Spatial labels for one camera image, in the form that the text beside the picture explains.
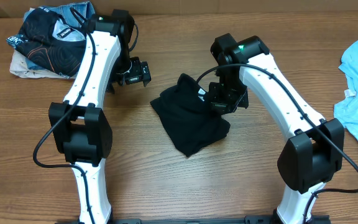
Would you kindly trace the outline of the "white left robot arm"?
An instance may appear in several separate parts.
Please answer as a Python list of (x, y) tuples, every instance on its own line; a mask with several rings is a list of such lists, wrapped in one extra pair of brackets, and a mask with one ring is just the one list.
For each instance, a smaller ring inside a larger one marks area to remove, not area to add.
[(61, 103), (48, 111), (58, 152), (73, 170), (81, 212), (78, 223), (112, 223), (105, 178), (106, 159), (112, 148), (112, 129), (103, 111), (104, 96), (113, 83), (147, 85), (146, 61), (131, 57), (139, 29), (128, 11), (115, 9), (109, 16), (92, 15), (81, 25), (86, 34), (84, 56), (75, 81)]

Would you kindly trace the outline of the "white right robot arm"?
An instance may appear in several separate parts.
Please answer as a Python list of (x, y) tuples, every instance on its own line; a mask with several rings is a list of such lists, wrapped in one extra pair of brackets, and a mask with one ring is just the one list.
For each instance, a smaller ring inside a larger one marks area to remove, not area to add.
[(210, 51), (219, 65), (219, 82), (209, 85), (212, 110), (228, 114), (247, 108), (251, 89), (285, 140), (277, 161), (285, 183), (282, 201), (271, 215), (247, 215), (245, 223), (330, 223), (329, 216), (313, 215), (311, 210), (315, 192), (341, 169), (342, 124), (326, 120), (296, 92), (259, 37), (236, 42), (224, 34), (215, 38)]

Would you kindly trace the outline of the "black t-shirt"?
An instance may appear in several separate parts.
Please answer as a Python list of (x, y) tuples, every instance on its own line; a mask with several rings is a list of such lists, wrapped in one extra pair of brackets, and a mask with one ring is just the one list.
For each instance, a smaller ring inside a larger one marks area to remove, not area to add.
[(211, 110), (205, 96), (196, 80), (182, 73), (176, 85), (150, 102), (173, 145), (186, 157), (224, 139), (231, 127)]

